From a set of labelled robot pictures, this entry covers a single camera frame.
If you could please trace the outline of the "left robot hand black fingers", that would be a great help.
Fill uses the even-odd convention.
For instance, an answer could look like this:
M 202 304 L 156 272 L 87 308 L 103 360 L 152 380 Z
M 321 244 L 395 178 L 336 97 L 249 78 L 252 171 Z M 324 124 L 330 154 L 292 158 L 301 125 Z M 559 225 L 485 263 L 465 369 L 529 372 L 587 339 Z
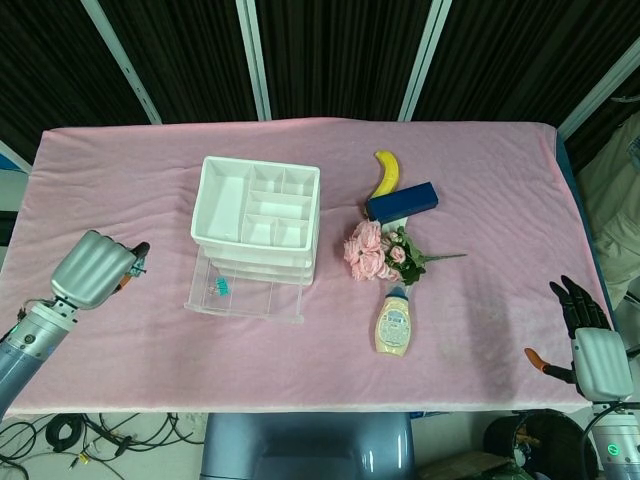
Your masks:
M 137 258 L 146 258 L 149 250 L 148 242 L 127 248 L 109 236 L 89 230 L 54 270 L 52 293 L 79 310 L 95 309 L 137 278 L 128 271 Z

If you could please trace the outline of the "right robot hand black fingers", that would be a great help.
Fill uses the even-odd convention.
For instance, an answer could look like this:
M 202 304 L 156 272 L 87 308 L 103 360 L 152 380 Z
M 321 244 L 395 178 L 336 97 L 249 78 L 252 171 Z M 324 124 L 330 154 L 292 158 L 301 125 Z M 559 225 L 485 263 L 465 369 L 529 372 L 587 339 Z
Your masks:
M 560 283 L 552 281 L 549 286 L 562 309 L 572 363 L 569 368 L 553 365 L 527 347 L 524 353 L 528 361 L 541 373 L 575 386 L 592 403 L 628 399 L 634 392 L 634 383 L 627 351 L 601 306 L 565 275 Z

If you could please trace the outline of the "clear drawer with clips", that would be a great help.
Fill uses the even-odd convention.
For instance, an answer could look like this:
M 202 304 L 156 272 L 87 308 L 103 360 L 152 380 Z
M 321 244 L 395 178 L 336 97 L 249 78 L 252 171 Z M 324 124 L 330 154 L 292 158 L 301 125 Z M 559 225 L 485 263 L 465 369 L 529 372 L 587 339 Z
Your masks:
M 227 297 L 211 295 L 215 277 L 225 277 L 231 287 Z M 300 324 L 304 321 L 302 297 L 306 279 L 299 269 L 292 275 L 268 273 L 264 266 L 245 272 L 236 261 L 223 261 L 198 250 L 191 289 L 184 307 L 221 317 L 246 317 Z

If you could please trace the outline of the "white drawer organizer box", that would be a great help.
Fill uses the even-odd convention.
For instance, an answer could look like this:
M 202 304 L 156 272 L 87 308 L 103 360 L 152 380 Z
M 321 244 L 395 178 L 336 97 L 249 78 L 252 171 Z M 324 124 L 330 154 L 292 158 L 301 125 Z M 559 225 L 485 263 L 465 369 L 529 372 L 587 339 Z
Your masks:
M 320 224 L 320 169 L 208 156 L 191 237 L 225 275 L 313 282 Z

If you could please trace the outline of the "black round bin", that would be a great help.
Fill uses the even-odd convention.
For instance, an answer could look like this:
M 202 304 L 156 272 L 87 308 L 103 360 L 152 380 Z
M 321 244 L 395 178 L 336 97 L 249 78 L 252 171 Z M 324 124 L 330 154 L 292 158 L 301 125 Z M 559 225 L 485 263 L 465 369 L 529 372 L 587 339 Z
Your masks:
M 596 480 L 598 457 L 583 429 L 550 409 L 518 411 L 492 421 L 482 438 L 483 451 L 510 458 L 531 474 L 549 480 Z

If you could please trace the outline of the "pink fleece table cloth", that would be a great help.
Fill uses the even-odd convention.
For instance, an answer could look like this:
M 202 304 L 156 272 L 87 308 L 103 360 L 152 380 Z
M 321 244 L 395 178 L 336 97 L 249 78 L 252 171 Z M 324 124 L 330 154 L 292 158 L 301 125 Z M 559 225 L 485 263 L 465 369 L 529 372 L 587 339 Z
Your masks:
M 574 410 L 573 387 L 523 350 L 571 358 L 551 281 L 604 300 L 585 228 L 556 154 L 530 122 L 272 122 L 46 131 L 0 270 L 0 333 L 44 297 L 62 258 L 94 229 L 151 249 L 147 271 L 78 324 L 12 412 Z M 410 219 L 436 257 L 411 293 L 413 338 L 381 355 L 372 328 L 385 287 L 357 282 L 343 241 L 393 152 L 407 185 L 438 206 Z M 288 297 L 300 324 L 223 318 L 185 304 L 197 257 L 190 226 L 207 156 L 307 164 L 321 172 L 316 275 Z

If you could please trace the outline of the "beige clothing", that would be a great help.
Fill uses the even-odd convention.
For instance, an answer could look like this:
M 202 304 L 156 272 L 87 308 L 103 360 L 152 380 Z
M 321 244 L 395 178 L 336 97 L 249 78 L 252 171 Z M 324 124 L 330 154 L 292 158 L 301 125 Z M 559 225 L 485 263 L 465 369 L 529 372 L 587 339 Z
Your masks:
M 640 111 L 631 115 L 578 174 L 593 245 L 612 307 L 640 277 Z

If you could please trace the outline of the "brown cardboard box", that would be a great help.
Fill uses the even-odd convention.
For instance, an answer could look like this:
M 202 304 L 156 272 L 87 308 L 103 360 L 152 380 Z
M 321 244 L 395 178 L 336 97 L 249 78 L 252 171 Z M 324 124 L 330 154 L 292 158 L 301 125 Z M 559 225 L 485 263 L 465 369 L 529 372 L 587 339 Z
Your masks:
M 417 470 L 416 480 L 466 480 L 509 462 L 508 457 L 470 451 L 420 467 Z

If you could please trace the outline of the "cream sauce squeeze bottle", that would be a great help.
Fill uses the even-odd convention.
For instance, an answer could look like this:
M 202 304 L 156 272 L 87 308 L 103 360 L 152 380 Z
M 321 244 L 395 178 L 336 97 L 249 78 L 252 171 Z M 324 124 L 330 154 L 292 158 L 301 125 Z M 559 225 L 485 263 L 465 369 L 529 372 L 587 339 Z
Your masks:
M 374 347 L 377 353 L 403 357 L 412 336 L 410 318 L 410 288 L 393 283 L 384 295 L 374 327 Z

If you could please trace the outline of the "dark blue rectangular box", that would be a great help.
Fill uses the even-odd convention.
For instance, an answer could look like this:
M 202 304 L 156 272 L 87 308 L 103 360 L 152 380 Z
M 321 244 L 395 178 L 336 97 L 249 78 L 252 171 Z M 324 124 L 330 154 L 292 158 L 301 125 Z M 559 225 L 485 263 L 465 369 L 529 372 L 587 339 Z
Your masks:
M 387 224 L 434 209 L 438 204 L 432 183 L 426 182 L 371 198 L 366 202 L 365 210 L 369 220 Z

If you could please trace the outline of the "pink artificial flower bouquet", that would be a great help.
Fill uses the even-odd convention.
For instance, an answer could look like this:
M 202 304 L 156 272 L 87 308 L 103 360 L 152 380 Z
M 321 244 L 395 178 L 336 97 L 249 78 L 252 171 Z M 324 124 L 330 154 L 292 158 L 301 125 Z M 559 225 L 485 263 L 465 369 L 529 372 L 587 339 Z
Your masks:
M 364 220 L 344 241 L 343 259 L 356 281 L 386 280 L 411 286 L 427 272 L 427 264 L 464 254 L 425 254 L 403 226 L 384 231 L 379 221 Z

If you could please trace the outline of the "blue-grey robot torso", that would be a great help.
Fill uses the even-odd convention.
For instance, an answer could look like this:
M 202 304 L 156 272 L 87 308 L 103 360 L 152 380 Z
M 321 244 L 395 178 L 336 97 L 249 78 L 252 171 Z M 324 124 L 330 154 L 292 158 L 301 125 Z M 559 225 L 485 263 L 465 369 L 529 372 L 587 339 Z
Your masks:
M 415 480 L 402 412 L 211 413 L 199 480 Z

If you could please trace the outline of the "yellow banana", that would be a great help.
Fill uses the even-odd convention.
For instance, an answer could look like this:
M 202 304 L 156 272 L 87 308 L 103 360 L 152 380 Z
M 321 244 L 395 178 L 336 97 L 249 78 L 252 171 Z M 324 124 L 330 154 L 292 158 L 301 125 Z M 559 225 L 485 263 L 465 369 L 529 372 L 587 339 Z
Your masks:
M 370 195 L 370 200 L 393 193 L 400 179 L 399 162 L 391 151 L 378 150 L 374 153 L 374 157 L 382 167 L 382 177 L 378 186 Z

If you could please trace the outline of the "white frame post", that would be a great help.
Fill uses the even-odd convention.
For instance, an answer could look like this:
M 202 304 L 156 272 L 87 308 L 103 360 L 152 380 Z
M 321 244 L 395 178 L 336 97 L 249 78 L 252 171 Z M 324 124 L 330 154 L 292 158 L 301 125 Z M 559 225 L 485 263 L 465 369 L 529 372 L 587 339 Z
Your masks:
M 152 101 L 120 39 L 113 29 L 99 0 L 80 0 L 80 2 L 109 50 L 111 56 L 127 80 L 149 122 L 154 125 L 162 124 L 161 116 L 154 102 Z
M 235 0 L 235 2 L 257 119 L 271 121 L 272 112 L 256 0 Z
M 453 0 L 432 0 L 409 76 L 398 121 L 412 120 Z
M 563 140 L 584 122 L 640 67 L 640 37 L 621 55 L 558 127 Z

